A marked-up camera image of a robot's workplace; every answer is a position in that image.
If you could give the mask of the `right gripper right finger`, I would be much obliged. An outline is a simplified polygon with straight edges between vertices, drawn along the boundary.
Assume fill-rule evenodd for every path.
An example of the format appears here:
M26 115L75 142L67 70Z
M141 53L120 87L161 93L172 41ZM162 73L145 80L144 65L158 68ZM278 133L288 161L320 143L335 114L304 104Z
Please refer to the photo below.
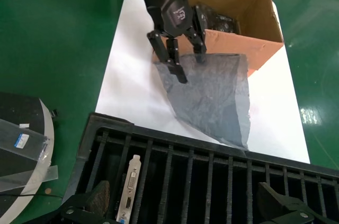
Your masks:
M258 209L264 223L336 223L318 214L299 198L277 193L266 182L259 182Z

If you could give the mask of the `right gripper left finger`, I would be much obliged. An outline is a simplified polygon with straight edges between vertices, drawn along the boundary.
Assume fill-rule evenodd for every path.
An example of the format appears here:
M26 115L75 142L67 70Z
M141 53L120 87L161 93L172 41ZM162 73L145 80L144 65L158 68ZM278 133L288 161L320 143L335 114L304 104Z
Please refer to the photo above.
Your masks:
M101 181L90 192L75 194L61 206L64 223L104 223L110 201L110 183Z

